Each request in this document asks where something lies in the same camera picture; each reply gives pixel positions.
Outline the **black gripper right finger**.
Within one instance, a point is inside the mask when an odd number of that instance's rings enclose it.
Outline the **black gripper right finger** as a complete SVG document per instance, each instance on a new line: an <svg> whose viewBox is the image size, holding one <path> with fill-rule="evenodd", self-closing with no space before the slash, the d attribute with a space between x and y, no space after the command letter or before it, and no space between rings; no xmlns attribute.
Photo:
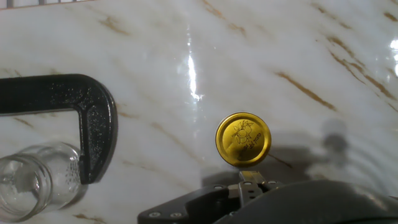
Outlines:
<svg viewBox="0 0 398 224"><path fill-rule="evenodd" d="M278 189L283 186L282 182L276 180L266 180L258 171L252 171L251 175L254 178L258 188L258 190L253 190L253 192L251 192L251 199L254 199L270 190Z"/></svg>

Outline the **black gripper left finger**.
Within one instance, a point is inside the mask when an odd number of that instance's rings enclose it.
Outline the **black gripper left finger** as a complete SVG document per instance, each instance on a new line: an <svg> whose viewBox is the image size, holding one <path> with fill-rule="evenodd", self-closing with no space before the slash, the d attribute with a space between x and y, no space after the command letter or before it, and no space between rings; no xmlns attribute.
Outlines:
<svg viewBox="0 0 398 224"><path fill-rule="evenodd" d="M137 216L138 224L216 223L236 213L249 199L252 174L239 173L240 181L233 185L214 184L165 202Z"/></svg>

